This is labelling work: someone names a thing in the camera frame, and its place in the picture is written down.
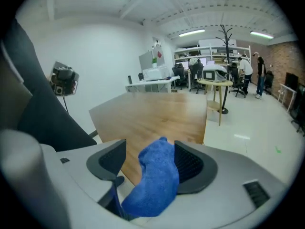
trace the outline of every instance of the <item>table top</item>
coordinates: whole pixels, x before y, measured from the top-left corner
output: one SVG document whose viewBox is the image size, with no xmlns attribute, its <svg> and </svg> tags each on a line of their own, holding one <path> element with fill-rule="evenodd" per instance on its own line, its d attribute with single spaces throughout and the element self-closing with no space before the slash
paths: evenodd
<svg viewBox="0 0 305 229">
<path fill-rule="evenodd" d="M 202 144 L 207 95 L 178 93 L 125 93 L 90 111 L 103 142 L 126 139 L 122 172 L 137 185 L 142 178 L 138 155 L 161 136 Z"/>
<path fill-rule="evenodd" d="M 129 84 L 126 86 L 143 86 L 143 85 L 155 85 L 155 84 L 168 84 L 175 80 L 180 79 L 180 76 L 172 76 L 169 80 L 158 80 L 158 81 L 140 81 L 137 83 Z"/>
<path fill-rule="evenodd" d="M 281 83 L 280 83 L 280 85 L 281 85 L 282 87 L 286 88 L 287 90 L 290 90 L 290 91 L 292 91 L 293 93 L 296 93 L 296 91 L 293 90 L 293 89 L 291 89 L 290 87 L 288 87 L 288 86 L 286 86 L 286 85 L 284 85 L 284 84 L 281 84 Z"/>
<path fill-rule="evenodd" d="M 198 83 L 200 84 L 205 84 L 205 85 L 213 85 L 213 86 L 232 86 L 233 82 L 226 80 L 225 82 L 212 82 L 212 81 L 207 81 L 204 79 L 197 80 Z"/>
</svg>

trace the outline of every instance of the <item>jeans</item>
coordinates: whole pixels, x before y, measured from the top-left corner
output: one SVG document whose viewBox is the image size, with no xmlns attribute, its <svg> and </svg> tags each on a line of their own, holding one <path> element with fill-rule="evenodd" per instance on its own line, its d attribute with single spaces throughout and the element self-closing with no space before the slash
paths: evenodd
<svg viewBox="0 0 305 229">
<path fill-rule="evenodd" d="M 248 74 L 248 75 L 244 76 L 245 80 L 249 79 L 248 81 L 245 81 L 245 83 L 244 83 L 243 92 L 245 94 L 248 94 L 248 85 L 249 85 L 249 82 L 251 80 L 251 77 L 252 77 L 252 74 Z"/>
<path fill-rule="evenodd" d="M 257 90 L 256 93 L 262 96 L 263 90 L 264 90 L 264 82 L 265 82 L 265 76 L 259 76 L 257 81 Z"/>
</svg>

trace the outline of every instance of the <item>coat rack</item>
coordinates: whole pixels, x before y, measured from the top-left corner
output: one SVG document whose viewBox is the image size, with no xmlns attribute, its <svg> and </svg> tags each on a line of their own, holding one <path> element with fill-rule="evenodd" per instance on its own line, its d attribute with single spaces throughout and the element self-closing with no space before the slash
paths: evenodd
<svg viewBox="0 0 305 229">
<path fill-rule="evenodd" d="M 228 32 L 229 32 L 230 30 L 232 30 L 232 28 L 230 28 L 230 29 L 228 29 L 228 30 L 226 31 L 225 28 L 224 28 L 224 25 L 220 25 L 220 26 L 221 26 L 221 28 L 222 28 L 222 31 L 221 31 L 221 30 L 219 30 L 219 31 L 222 32 L 222 33 L 224 34 L 224 40 L 221 39 L 221 38 L 219 38 L 219 37 L 216 37 L 216 38 L 218 38 L 218 39 L 220 39 L 220 40 L 222 40 L 222 41 L 224 42 L 224 45 L 223 45 L 223 46 L 225 46 L 225 49 L 226 49 L 226 52 L 227 52 L 227 80 L 229 80 L 229 78 L 230 78 L 229 46 L 232 46 L 233 44 L 229 44 L 229 40 L 230 40 L 232 34 L 228 37 Z M 222 106 L 222 114 L 224 114 L 224 115 L 227 114 L 227 113 L 229 113 L 229 110 L 226 109 L 226 108 L 224 107 L 225 101 L 226 101 L 226 99 L 227 99 L 228 88 L 229 88 L 228 86 L 225 87 L 224 102 L 223 102 L 223 106 Z"/>
</svg>

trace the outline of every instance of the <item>small round table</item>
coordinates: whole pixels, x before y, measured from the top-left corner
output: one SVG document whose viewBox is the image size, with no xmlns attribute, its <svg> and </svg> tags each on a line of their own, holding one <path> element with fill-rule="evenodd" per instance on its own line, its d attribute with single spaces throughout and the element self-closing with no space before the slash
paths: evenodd
<svg viewBox="0 0 305 229">
<path fill-rule="evenodd" d="M 207 86 L 211 85 L 211 86 L 215 86 L 214 87 L 214 99 L 213 101 L 208 101 L 208 109 L 211 110 L 216 110 L 219 111 L 219 125 L 221 123 L 221 114 L 222 114 L 222 96 L 221 96 L 221 87 L 222 86 L 232 86 L 233 82 L 226 80 L 225 82 L 211 82 L 211 81 L 207 81 L 204 79 L 201 80 L 197 80 L 197 82 L 199 84 L 204 84 L 206 85 L 206 88 L 204 90 L 204 94 L 207 93 Z M 215 97 L 216 97 L 216 86 L 220 86 L 219 87 L 219 103 L 215 101 Z"/>
</svg>

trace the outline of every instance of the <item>blue towel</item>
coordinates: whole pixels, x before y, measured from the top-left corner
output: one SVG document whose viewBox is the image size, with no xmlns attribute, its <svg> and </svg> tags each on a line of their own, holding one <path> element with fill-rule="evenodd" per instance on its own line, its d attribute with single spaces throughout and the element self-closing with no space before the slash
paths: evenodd
<svg viewBox="0 0 305 229">
<path fill-rule="evenodd" d="M 142 179 L 122 202 L 125 212 L 134 216 L 160 215 L 175 199 L 179 173 L 174 163 L 174 146 L 161 137 L 139 154 Z"/>
</svg>

